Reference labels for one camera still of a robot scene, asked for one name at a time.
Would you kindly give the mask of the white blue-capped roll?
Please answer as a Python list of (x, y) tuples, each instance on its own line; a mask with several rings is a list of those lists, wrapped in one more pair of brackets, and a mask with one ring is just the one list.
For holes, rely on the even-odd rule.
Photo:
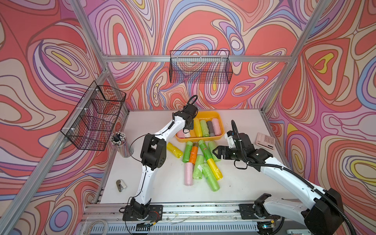
[(190, 132), (189, 129), (184, 129), (183, 133), (184, 133), (184, 138), (190, 138), (191, 137), (191, 132)]

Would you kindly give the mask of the yellow plastic storage box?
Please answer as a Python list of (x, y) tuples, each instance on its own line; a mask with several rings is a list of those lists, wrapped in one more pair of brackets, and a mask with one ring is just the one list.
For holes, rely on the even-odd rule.
[(220, 140), (224, 136), (225, 130), (224, 130), (224, 126), (223, 126), (223, 123), (222, 123), (221, 116), (220, 116), (220, 114), (218, 112), (216, 112), (216, 111), (199, 111), (198, 114), (197, 114), (197, 116), (196, 116), (196, 118), (198, 118), (199, 120), (204, 119), (206, 122), (207, 121), (212, 121), (213, 118), (218, 118), (222, 134), (220, 136), (213, 136), (213, 137), (209, 136), (209, 137), (198, 138), (198, 137), (196, 137), (195, 131), (194, 130), (190, 130), (190, 132), (191, 132), (191, 137), (190, 138), (180, 139), (180, 138), (178, 138), (175, 135), (175, 138), (176, 138), (176, 140), (178, 142), (181, 142), (181, 143), (185, 143), (187, 141), (198, 142), (199, 140), (204, 140), (206, 142), (208, 142), (208, 141), (217, 141), (217, 140)]

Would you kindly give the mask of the yellow trash bag roll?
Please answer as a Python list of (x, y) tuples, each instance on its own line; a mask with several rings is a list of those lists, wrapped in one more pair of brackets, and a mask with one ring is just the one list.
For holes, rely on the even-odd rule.
[(193, 129), (195, 131), (196, 137), (198, 137), (198, 138), (203, 137), (203, 132), (202, 132), (200, 120), (196, 117), (193, 120)]
[(222, 172), (220, 171), (220, 169), (216, 165), (214, 159), (213, 158), (209, 158), (206, 162), (209, 165), (209, 167), (210, 167), (210, 169), (211, 169), (214, 177), (216, 178), (216, 180), (222, 179), (223, 178)]

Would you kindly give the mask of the pink labelled trash bag roll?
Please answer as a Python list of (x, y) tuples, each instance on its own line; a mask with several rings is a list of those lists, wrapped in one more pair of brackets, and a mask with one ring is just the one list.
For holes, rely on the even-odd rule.
[(183, 130), (180, 130), (180, 131), (176, 134), (176, 136), (177, 136), (178, 138), (180, 138), (180, 139), (184, 139), (184, 138), (185, 138), (185, 134), (184, 134)]

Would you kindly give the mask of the dark grey trash bag roll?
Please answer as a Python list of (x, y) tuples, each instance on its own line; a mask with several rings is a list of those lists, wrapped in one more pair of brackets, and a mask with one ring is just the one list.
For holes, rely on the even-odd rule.
[(215, 131), (214, 131), (214, 127), (213, 127), (212, 121), (207, 121), (207, 126), (208, 126), (210, 137), (215, 136)]

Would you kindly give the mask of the light green trash bag roll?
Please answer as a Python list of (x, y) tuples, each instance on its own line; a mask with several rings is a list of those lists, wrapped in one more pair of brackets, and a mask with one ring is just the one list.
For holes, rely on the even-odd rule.
[(207, 122), (204, 119), (200, 120), (200, 126), (201, 126), (203, 137), (209, 137), (210, 136), (209, 128), (208, 128)]

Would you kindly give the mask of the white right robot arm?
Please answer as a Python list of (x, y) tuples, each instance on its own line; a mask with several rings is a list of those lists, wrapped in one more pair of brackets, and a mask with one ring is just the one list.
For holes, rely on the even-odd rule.
[(254, 201), (251, 213), (258, 218), (277, 215), (305, 225), (314, 235), (332, 235), (345, 223), (352, 235), (354, 225), (345, 215), (342, 197), (334, 189), (324, 189), (286, 167), (269, 151), (256, 149), (245, 133), (226, 134), (227, 146), (217, 146), (212, 153), (219, 159), (244, 162), (287, 189), (299, 199), (292, 202), (264, 193)]

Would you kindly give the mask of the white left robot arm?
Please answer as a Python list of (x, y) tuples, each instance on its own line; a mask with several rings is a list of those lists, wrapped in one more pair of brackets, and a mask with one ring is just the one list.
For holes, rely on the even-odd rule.
[(198, 108), (186, 104), (181, 111), (172, 114), (171, 121), (160, 131), (146, 134), (141, 148), (141, 163), (143, 165), (140, 184), (135, 196), (130, 198), (126, 212), (138, 218), (145, 218), (150, 211), (151, 191), (155, 174), (166, 160), (167, 144), (181, 130), (192, 130), (193, 119), (198, 114)]

